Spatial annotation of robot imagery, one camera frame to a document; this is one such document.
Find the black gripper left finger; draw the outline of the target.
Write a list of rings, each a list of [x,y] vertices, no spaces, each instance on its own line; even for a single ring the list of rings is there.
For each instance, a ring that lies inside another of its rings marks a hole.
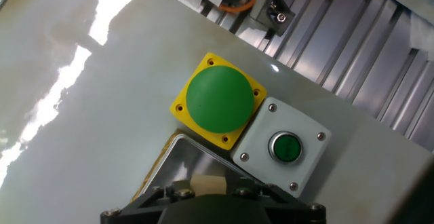
[[[174,181],[168,187],[154,186],[124,208],[105,210],[100,214],[101,224],[157,223],[170,205],[195,197],[189,180]]]

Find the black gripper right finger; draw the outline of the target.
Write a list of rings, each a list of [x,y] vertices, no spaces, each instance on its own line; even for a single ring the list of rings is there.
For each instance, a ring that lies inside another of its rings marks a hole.
[[[274,184],[238,179],[232,183],[232,196],[259,204],[271,223],[326,224],[325,206],[305,204]]]

